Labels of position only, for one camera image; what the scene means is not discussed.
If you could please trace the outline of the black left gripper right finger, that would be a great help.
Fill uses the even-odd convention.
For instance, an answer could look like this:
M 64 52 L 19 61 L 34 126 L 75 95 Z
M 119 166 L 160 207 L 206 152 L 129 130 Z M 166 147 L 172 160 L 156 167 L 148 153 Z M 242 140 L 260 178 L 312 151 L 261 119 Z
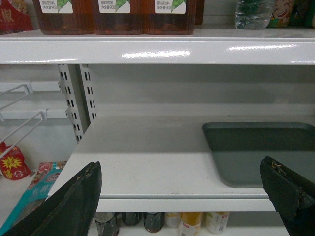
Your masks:
M 260 163 L 262 185 L 291 236 L 315 234 L 315 184 L 266 156 Z

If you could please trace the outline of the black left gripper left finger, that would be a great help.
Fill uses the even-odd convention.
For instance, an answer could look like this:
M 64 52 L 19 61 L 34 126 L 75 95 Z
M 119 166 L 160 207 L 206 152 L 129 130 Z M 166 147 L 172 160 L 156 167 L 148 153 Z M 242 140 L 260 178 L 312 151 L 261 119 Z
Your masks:
M 102 187 L 101 165 L 90 162 L 5 236 L 86 236 Z

